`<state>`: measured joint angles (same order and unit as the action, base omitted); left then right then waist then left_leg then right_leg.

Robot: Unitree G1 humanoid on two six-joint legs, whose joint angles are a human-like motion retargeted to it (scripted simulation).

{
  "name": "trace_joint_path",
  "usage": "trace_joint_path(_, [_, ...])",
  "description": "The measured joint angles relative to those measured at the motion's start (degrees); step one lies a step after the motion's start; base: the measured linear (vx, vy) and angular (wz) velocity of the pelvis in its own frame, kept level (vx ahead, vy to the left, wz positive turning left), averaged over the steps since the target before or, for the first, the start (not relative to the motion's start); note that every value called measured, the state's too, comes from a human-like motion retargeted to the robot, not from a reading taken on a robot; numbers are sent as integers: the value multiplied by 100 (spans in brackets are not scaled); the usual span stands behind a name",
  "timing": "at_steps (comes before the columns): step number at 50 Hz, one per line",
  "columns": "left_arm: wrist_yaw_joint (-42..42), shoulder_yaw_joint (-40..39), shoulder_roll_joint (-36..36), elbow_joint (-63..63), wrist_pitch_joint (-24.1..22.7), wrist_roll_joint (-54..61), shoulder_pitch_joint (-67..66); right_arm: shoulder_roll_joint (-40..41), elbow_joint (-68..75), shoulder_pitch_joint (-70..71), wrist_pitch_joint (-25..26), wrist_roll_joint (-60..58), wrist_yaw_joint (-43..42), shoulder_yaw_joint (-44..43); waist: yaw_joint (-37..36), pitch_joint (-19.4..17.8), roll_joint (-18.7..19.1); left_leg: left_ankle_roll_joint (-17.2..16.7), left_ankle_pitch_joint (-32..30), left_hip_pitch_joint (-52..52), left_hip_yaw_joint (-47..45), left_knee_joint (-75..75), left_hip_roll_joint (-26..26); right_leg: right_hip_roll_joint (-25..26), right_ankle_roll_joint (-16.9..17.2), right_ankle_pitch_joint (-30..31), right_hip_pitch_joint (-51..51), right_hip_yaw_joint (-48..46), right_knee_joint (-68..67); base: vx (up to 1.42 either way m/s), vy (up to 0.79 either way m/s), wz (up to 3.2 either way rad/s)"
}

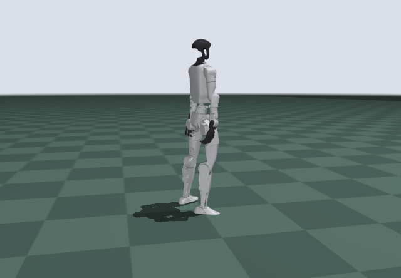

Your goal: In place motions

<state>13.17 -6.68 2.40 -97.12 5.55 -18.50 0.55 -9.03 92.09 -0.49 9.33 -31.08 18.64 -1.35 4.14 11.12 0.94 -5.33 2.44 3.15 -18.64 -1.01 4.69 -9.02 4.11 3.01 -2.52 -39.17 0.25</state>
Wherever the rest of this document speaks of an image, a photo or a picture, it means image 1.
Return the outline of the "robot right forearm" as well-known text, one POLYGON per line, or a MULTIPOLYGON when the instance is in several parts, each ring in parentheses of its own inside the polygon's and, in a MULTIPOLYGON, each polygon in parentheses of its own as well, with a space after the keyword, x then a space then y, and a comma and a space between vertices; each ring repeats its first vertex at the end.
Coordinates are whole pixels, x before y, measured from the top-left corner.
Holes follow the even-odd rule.
MULTIPOLYGON (((211 98, 211 103, 209 105, 210 108, 210 121, 214 121, 213 127, 216 127, 218 125, 218 103, 219 103, 219 95, 217 93, 214 93, 211 98)), ((210 123, 209 121, 209 123, 210 123)))

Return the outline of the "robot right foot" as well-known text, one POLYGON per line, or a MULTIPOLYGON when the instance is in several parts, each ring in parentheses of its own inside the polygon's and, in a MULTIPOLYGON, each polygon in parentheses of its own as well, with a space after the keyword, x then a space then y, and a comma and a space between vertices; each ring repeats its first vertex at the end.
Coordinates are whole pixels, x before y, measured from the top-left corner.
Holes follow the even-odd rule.
MULTIPOLYGON (((203 207, 202 207, 202 208, 203 208, 203 207)), ((208 206, 207 206, 206 209, 204 209, 204 208, 202 209, 202 208, 201 208, 200 205, 197 205, 197 206, 195 207, 195 209, 194 209, 194 213, 196 213, 196 214, 209 214, 209 215, 217 215, 217 214, 220 214, 219 212, 216 212, 215 210, 209 208, 208 206)))

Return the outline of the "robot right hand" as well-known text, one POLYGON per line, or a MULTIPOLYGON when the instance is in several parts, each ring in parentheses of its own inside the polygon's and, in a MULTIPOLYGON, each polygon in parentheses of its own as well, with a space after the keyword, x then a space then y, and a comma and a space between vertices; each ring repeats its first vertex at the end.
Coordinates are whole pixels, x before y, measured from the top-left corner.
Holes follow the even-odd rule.
POLYGON ((214 134, 215 134, 214 130, 217 128, 217 127, 213 127, 213 125, 214 125, 214 121, 211 120, 209 123, 209 131, 207 132, 207 135, 204 138, 204 140, 200 141, 201 143, 208 144, 211 142, 211 140, 213 139, 214 134))

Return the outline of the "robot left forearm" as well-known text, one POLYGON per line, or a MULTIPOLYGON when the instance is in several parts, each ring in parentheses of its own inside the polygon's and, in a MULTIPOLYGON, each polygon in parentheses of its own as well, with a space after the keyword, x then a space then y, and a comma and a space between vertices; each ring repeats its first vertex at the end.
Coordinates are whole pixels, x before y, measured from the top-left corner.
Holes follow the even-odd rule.
POLYGON ((197 103, 194 103, 193 101, 192 101, 192 96, 190 95, 190 118, 191 118, 191 115, 192 115, 192 112, 194 111, 195 112, 195 109, 196 109, 196 107, 197 107, 197 103))

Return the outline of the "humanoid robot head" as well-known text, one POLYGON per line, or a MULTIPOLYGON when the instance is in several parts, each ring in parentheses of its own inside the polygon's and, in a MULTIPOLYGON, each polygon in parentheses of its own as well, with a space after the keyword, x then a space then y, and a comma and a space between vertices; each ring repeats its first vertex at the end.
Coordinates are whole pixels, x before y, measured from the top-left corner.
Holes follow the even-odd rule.
POLYGON ((198 39, 193 42, 192 48, 197 48, 198 51, 202 52, 202 57, 197 58, 197 61, 193 66, 203 64, 205 59, 209 58, 209 48, 211 47, 211 43, 204 39, 198 39), (207 55, 205 56, 204 50, 206 49, 207 55))

